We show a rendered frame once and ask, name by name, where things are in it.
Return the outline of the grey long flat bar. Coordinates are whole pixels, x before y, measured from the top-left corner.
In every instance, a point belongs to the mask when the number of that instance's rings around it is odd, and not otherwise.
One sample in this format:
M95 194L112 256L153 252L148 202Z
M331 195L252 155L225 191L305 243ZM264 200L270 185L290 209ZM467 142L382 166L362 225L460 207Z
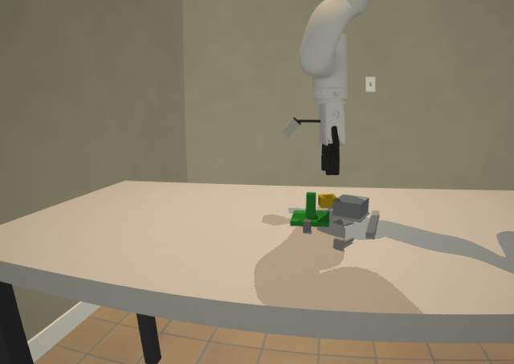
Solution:
M378 215L379 215L379 211L372 211L365 237L374 238L375 231L376 231L375 227L377 226Z

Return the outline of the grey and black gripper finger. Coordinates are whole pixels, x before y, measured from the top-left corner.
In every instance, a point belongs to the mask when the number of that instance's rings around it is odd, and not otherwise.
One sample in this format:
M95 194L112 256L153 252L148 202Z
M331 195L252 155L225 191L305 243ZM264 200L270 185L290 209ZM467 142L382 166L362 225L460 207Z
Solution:
M326 174L339 175L340 173L340 143L337 127L332 127L332 145L327 145ZM330 149L331 148L331 149Z
M327 146L322 144L321 169L326 171Z

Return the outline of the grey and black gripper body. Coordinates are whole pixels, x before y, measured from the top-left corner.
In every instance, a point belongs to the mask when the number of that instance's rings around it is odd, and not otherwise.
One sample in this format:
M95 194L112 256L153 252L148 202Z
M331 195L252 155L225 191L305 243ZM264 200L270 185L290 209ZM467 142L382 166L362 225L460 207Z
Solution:
M345 144L345 111L346 101L315 101L319 104L319 139L324 145L332 142L332 127L337 127L340 145ZM336 115L335 115L335 113ZM334 118L334 119L333 119ZM341 140L340 140L341 139ZM341 144L343 143L343 144Z

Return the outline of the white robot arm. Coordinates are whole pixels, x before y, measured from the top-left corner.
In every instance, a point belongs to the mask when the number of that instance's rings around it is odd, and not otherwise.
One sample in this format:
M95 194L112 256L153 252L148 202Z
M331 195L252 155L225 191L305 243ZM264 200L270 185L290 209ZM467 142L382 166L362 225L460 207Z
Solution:
M353 16L365 12L368 3L369 0L324 0L313 11L300 46L299 63L312 76L314 100L348 99L347 36L342 32Z

